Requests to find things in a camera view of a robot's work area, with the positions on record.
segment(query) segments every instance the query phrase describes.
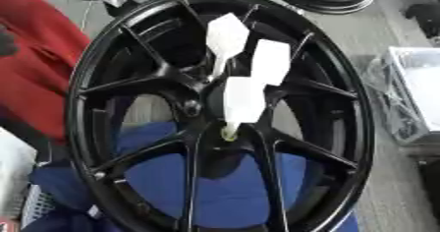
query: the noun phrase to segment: white plastic block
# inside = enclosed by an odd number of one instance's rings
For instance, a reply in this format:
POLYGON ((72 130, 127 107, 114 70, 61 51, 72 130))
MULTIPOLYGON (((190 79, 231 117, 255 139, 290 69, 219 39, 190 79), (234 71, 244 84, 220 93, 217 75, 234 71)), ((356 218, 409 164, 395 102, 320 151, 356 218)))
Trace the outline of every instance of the white plastic block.
POLYGON ((263 84, 279 86, 291 68, 288 43, 261 39, 252 58, 251 77, 263 84))
POLYGON ((230 77, 224 91, 228 135, 233 136, 242 123, 255 123, 266 107, 264 85, 252 78, 230 77))
POLYGON ((249 29, 232 13, 208 24, 206 45, 216 56, 213 78, 222 75, 228 59, 245 50, 248 36, 249 29))

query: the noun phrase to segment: red fabric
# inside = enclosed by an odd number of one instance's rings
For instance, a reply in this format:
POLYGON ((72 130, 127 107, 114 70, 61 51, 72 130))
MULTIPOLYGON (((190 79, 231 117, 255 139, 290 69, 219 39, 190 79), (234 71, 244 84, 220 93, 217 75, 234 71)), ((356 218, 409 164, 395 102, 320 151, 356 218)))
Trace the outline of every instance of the red fabric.
POLYGON ((42 0, 0 4, 0 24, 19 48, 0 57, 0 106, 62 144, 69 77, 89 40, 42 0))

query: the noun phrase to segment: blue cloth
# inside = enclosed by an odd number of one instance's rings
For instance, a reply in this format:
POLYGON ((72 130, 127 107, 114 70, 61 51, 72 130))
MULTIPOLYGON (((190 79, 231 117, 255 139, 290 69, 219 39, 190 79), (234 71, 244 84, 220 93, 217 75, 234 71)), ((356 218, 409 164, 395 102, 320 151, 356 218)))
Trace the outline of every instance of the blue cloth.
MULTIPOLYGON (((132 152, 175 131, 172 123, 151 123, 128 130, 119 139, 117 153, 132 152)), ((286 206, 291 206, 302 187, 305 160, 298 156, 277 154, 277 166, 282 172, 286 206)), ((92 206, 91 198, 75 173, 66 169, 43 167, 35 170, 31 179, 43 191, 54 195, 59 203, 87 211, 92 206)), ((172 154, 138 164, 127 171, 126 177, 149 203, 171 216, 180 217, 184 202, 184 172, 183 158, 172 154)), ((269 204, 253 159, 245 157, 239 168, 225 178, 199 178, 195 210, 195 223, 205 227, 237 228, 263 223, 268 216, 269 204)), ((108 229, 106 225, 95 231, 108 229)), ((356 219, 351 216, 339 231, 357 232, 356 219)))

